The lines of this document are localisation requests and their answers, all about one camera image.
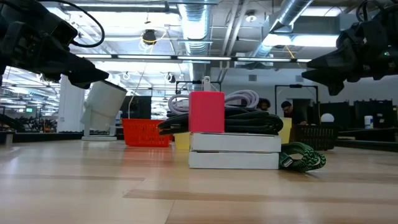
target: orange bin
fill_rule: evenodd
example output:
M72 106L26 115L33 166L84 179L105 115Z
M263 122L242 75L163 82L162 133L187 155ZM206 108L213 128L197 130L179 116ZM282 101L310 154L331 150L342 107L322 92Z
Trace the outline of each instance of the orange bin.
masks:
M124 142L128 146L168 147L170 136L159 135L162 120L123 119Z

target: white lamp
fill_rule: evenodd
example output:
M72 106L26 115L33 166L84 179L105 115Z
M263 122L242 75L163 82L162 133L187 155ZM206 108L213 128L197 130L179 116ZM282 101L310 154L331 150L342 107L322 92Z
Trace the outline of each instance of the white lamp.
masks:
M108 81L95 82L86 101L80 122L85 125L82 140L115 141L115 120L127 90ZM109 136L90 136L90 128L109 131Z

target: person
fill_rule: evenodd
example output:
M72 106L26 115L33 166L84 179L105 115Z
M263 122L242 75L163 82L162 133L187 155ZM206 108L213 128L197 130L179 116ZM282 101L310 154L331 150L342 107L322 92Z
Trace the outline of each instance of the person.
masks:
M268 99L260 98L259 103L257 104L257 110L268 111L270 107L271 102Z
M280 107L284 111L285 118L292 118L292 124L307 125L304 115L295 110L289 101L283 102Z

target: white box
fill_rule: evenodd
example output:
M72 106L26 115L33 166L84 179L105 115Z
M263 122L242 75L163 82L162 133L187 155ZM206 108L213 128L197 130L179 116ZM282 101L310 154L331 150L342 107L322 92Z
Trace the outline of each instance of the white box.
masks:
M190 152L189 167L202 169L278 169L279 153Z
M191 133L191 151L280 152L279 136L244 133Z

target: black basket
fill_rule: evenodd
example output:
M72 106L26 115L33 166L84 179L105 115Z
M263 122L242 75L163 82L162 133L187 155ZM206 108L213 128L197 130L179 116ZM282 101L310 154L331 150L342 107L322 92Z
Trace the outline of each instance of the black basket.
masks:
M338 129L338 126L293 125L290 142L302 142L318 151L333 149Z

